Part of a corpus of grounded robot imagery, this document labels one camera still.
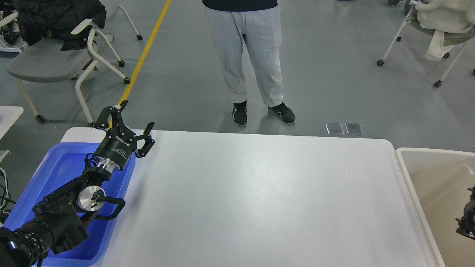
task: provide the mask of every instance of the chair leg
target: chair leg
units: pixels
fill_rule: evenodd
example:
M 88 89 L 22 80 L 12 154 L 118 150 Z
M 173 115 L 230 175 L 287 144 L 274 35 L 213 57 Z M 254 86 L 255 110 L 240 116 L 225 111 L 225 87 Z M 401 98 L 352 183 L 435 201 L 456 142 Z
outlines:
M 132 27 L 133 32 L 137 36 L 137 39 L 142 40 L 142 35 L 139 34 L 139 32 L 137 31 L 137 28 L 135 27 L 132 20 L 130 19 L 129 14 L 127 14 L 127 11 L 125 11 L 125 8 L 122 5 L 119 5 L 119 8 L 120 10 L 122 10 L 122 13 L 124 13 L 125 17 L 127 18 L 127 21 L 129 21 L 129 24 Z
M 130 78 L 129 77 L 126 77 L 122 72 L 120 72 L 116 67 L 112 66 L 107 60 L 105 60 L 103 57 L 101 57 L 96 51 L 94 51 L 94 48 L 93 48 L 93 45 L 92 45 L 92 41 L 94 39 L 94 34 L 96 32 L 100 32 L 96 29 L 92 29 L 90 32 L 89 32 L 89 37 L 87 38 L 87 48 L 89 50 L 89 53 L 91 53 L 91 55 L 94 57 L 94 59 L 97 59 L 99 60 L 100 62 L 104 63 L 104 65 L 108 66 L 109 69 L 111 69 L 112 71 L 114 71 L 118 76 L 120 76 L 122 79 L 123 79 L 123 82 L 125 84 L 129 84 L 130 83 Z
M 450 66 L 448 67 L 448 69 L 445 71 L 444 75 L 442 76 L 442 78 L 438 81 L 436 81 L 434 83 L 434 86 L 435 87 L 440 87 L 440 85 L 442 84 L 442 81 L 445 79 L 445 77 L 447 76 L 448 72 L 450 71 L 450 69 L 455 65 L 455 62 L 458 60 L 458 58 L 462 55 L 463 51 L 465 50 L 465 47 L 467 46 L 467 43 L 468 41 L 466 41 L 464 43 L 464 45 L 462 46 L 462 48 L 460 48 L 460 51 L 457 53 L 457 55 L 455 56 L 454 58 L 454 61 L 452 61 L 452 63 L 450 64 Z
M 36 120 L 39 123 L 44 123 L 46 119 L 43 117 L 43 115 L 40 115 L 38 113 L 38 110 L 36 110 L 35 104 L 33 104 L 33 101 L 31 101 L 31 98 L 29 97 L 28 93 L 26 92 L 25 87 L 23 85 L 23 81 L 21 79 L 17 79 L 17 85 L 18 85 L 18 88 L 20 89 L 21 93 L 25 97 L 25 100 L 28 102 L 28 105 L 29 105 L 31 111 L 33 112 L 33 115 L 35 116 Z
M 114 50 L 114 48 L 112 47 L 112 45 L 107 41 L 107 37 L 105 36 L 104 33 L 102 33 L 101 31 L 99 31 L 98 29 L 95 30 L 96 33 L 98 33 L 100 35 L 100 37 L 102 38 L 102 40 L 104 41 L 104 43 L 107 45 L 107 47 L 109 48 L 109 50 L 112 52 L 112 54 L 114 55 L 115 59 L 117 59 L 118 62 L 121 62 L 121 59 L 119 57 L 119 55 L 117 54 L 117 52 Z
M 386 53 L 384 54 L 383 58 L 378 60 L 378 62 L 376 63 L 378 66 L 382 66 L 384 65 L 384 61 L 386 60 L 386 57 L 388 56 L 389 54 L 389 51 L 391 50 L 392 46 L 394 45 L 394 43 L 400 38 L 402 37 L 401 35 L 401 32 L 403 32 L 403 30 L 406 29 L 406 27 L 408 26 L 409 24 L 409 16 L 411 15 L 412 13 L 412 10 L 414 9 L 414 6 L 411 7 L 409 13 L 406 15 L 406 18 L 404 19 L 404 21 L 402 22 L 401 26 L 399 27 L 399 30 L 398 32 L 396 33 L 396 36 L 394 37 L 394 39 L 392 40 L 391 44 L 389 45 L 389 48 L 388 50 L 386 51 Z
M 79 78 L 76 81 L 76 95 L 77 98 L 79 99 L 79 103 L 81 104 L 81 107 L 83 108 L 84 115 L 86 115 L 87 123 L 91 124 L 93 122 L 91 113 L 89 112 L 89 109 L 87 108 L 86 101 L 84 100 L 83 94 L 81 93 L 81 84 L 83 83 L 84 79 L 94 70 L 94 67 L 97 65 L 99 61 L 97 59 L 94 59 L 89 66 L 81 73 Z

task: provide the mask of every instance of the metal floor plate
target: metal floor plate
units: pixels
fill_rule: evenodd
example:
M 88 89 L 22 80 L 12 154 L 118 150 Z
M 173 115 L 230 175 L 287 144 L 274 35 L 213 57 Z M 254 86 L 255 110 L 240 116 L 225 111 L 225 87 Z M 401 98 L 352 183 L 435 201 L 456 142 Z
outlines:
M 363 135 L 363 130 L 361 129 L 361 124 L 359 123 L 345 123 L 346 132 L 349 135 Z
M 328 135 L 345 135 L 341 123 L 326 123 Z

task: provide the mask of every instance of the grey sweatpants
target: grey sweatpants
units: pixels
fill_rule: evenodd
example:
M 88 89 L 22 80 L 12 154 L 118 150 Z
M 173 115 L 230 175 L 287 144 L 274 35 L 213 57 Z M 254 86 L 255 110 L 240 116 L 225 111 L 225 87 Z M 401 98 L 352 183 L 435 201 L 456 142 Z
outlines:
M 267 106 L 282 103 L 280 6 L 247 12 L 205 8 L 205 14 L 221 64 L 228 99 L 233 103 L 247 100 L 246 78 L 242 69 L 242 53 L 246 44 L 264 103 Z

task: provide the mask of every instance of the yellow floor line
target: yellow floor line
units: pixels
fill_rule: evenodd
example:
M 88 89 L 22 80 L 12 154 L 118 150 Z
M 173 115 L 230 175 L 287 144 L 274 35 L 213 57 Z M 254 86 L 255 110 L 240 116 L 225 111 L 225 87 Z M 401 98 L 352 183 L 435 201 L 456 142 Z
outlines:
M 153 40 L 155 39 L 155 36 L 157 35 L 158 28 L 160 28 L 160 25 L 162 24 L 163 18 L 165 17 L 165 14 L 167 13 L 168 7 L 170 6 L 171 0 L 167 0 L 165 3 L 165 6 L 163 7 L 160 16 L 158 17 L 157 23 L 155 24 L 155 27 L 153 27 L 152 34 L 150 35 L 149 40 L 147 41 L 147 44 L 145 45 L 145 48 L 143 49 L 142 55 L 139 58 L 139 61 L 137 62 L 137 65 L 135 66 L 135 69 L 133 70 L 132 76 L 130 77 L 131 82 L 127 87 L 125 88 L 122 97 L 120 98 L 119 104 L 127 99 L 129 97 L 130 91 L 132 90 L 132 86 L 135 83 L 135 80 L 137 79 L 137 76 L 139 75 L 139 72 L 142 68 L 143 62 L 145 61 L 145 58 L 147 57 L 147 54 L 150 50 L 150 47 L 152 46 Z

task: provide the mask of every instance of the plastic storage bin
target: plastic storage bin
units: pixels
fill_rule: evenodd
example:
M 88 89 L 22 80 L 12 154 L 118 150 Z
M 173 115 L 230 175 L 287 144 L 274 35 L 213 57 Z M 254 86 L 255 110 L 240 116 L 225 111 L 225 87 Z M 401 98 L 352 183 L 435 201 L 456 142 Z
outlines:
M 475 185 L 475 153 L 399 148 L 395 155 L 436 266 L 475 266 L 475 240 L 457 234 L 455 221 Z
M 49 149 L 39 165 L 26 189 L 15 204 L 10 216 L 3 225 L 10 230 L 17 229 L 34 217 L 31 210 L 33 205 L 43 200 L 61 185 L 79 176 L 84 169 L 84 157 L 98 147 L 98 143 L 59 143 Z M 121 172 L 114 171 L 110 181 L 102 184 L 107 196 L 123 198 L 135 166 L 135 156 L 132 155 Z M 101 215 L 109 215 L 115 206 L 106 203 L 101 208 Z M 70 251 L 57 255 L 52 252 L 43 261 L 47 267 L 88 267 L 93 265 L 103 254 L 109 242 L 115 221 L 94 220 L 87 232 L 89 238 Z

